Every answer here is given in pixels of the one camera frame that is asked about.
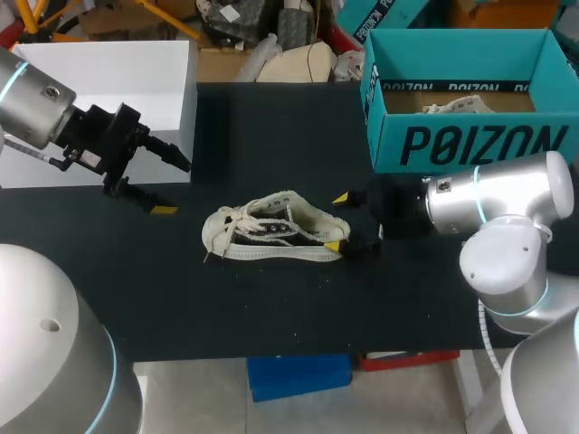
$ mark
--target shoelace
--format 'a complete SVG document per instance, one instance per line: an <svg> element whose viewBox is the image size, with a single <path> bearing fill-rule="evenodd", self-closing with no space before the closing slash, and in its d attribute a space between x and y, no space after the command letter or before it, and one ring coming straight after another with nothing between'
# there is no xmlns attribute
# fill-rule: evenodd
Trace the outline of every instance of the shoelace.
<svg viewBox="0 0 579 434"><path fill-rule="evenodd" d="M229 249L230 244L232 243L233 234L236 229L244 233L248 233L251 231L265 231L265 228L259 224L259 219L256 219L251 215L252 212L259 209L256 206L258 200L253 200L247 203L244 206L238 206L235 208L231 208L229 206L222 206L219 209L219 213L227 218L229 217L232 219L229 223L224 224L219 228L219 230L215 231L215 233L211 237L211 252L214 249L214 239L217 235L219 235L223 231L227 231L227 236L225 239L225 247L223 249L223 255L225 256L225 252Z"/></svg>
<svg viewBox="0 0 579 434"><path fill-rule="evenodd" d="M425 107L424 113L430 114L430 113L438 113L442 109L445 109L446 106L437 106L436 104L432 104L431 106L427 106L427 108L428 109L426 109L426 107Z"/></svg>

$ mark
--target black table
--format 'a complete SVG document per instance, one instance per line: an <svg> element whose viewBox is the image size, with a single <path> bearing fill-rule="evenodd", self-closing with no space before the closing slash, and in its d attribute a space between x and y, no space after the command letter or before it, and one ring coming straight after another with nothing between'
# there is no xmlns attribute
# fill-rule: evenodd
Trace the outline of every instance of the black table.
<svg viewBox="0 0 579 434"><path fill-rule="evenodd" d="M193 166L191 184L151 186L180 205L175 216L99 187L4 190L0 242L58 264L133 361L482 347L458 265L464 237L387 242L380 259L354 264L203 264L201 228L222 205L293 189L331 211L365 184L356 86L200 85ZM364 212L333 212L374 228ZM554 230L549 267L579 274L579 218ZM519 339L495 326L491 338Z"/></svg>

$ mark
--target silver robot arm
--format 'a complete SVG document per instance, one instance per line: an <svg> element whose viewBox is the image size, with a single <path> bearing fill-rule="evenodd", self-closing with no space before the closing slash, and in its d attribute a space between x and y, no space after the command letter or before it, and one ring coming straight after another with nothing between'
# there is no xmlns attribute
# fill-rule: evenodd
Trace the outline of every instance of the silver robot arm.
<svg viewBox="0 0 579 434"><path fill-rule="evenodd" d="M460 270L497 324L532 334L579 307L579 279L546 270L550 226L574 208L560 154L434 178L427 192L437 232L476 232L462 248Z"/></svg>
<svg viewBox="0 0 579 434"><path fill-rule="evenodd" d="M4 131L38 149L60 146L63 160L49 158L25 146L10 147L66 171L72 164L105 175L103 192L127 198L145 211L172 203L128 184L128 162L142 146L170 165L189 172L191 164L179 148L156 137L138 121L140 114L121 104L115 114L97 106L86 112L73 105L76 93L27 61L0 49L0 125Z"/></svg>

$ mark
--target white sneaker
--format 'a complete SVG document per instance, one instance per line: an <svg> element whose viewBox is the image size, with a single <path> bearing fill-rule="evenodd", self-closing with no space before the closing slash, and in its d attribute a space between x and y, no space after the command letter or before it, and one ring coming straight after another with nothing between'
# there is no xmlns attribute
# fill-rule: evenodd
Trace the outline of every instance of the white sneaker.
<svg viewBox="0 0 579 434"><path fill-rule="evenodd" d="M427 115L442 113L494 113L488 108L479 95L463 97L449 102L446 106L425 106L423 112Z"/></svg>
<svg viewBox="0 0 579 434"><path fill-rule="evenodd" d="M296 192L279 192L244 206L223 206L205 221L209 253L229 259L294 258L329 262L341 255L325 244L347 240L350 226L310 205Z"/></svg>

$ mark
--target cardboard box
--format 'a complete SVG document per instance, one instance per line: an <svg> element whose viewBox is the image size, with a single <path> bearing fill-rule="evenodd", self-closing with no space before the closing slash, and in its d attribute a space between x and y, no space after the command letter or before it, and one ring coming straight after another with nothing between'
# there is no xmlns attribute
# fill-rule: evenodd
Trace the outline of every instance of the cardboard box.
<svg viewBox="0 0 579 434"><path fill-rule="evenodd" d="M559 0L452 0L449 26L461 29L544 29Z"/></svg>
<svg viewBox="0 0 579 434"><path fill-rule="evenodd" d="M376 172L440 173L549 149L573 160L579 80L550 31L373 30L365 48L361 97ZM384 104L382 90L406 98ZM449 102L433 95L449 91L474 92L507 112L419 109Z"/></svg>
<svg viewBox="0 0 579 434"><path fill-rule="evenodd" d="M141 114L152 135L174 143L191 159L197 105L196 46L188 41L79 42L17 45L14 53L77 92L75 105L115 113L125 103ZM43 152L62 159L49 144ZM188 183L190 174L140 148L128 164L132 184ZM4 188L101 185L102 176L79 165L67 172L5 147Z"/></svg>
<svg viewBox="0 0 579 434"><path fill-rule="evenodd" d="M371 29L408 27L427 3L428 0L347 0L336 21L364 43Z"/></svg>

